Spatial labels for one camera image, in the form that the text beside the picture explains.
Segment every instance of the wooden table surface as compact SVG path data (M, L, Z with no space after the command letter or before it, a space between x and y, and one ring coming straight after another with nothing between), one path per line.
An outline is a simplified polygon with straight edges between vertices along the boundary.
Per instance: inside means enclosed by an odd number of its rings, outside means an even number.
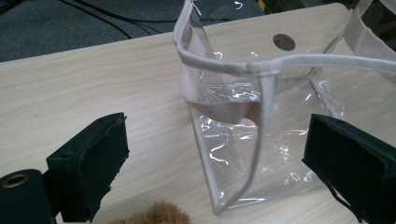
M0 176L45 172L51 152L95 119L124 112L130 158L93 223L128 217L159 200L177 204L196 224L357 223L327 190L213 215L178 89L180 65L172 34L0 63Z

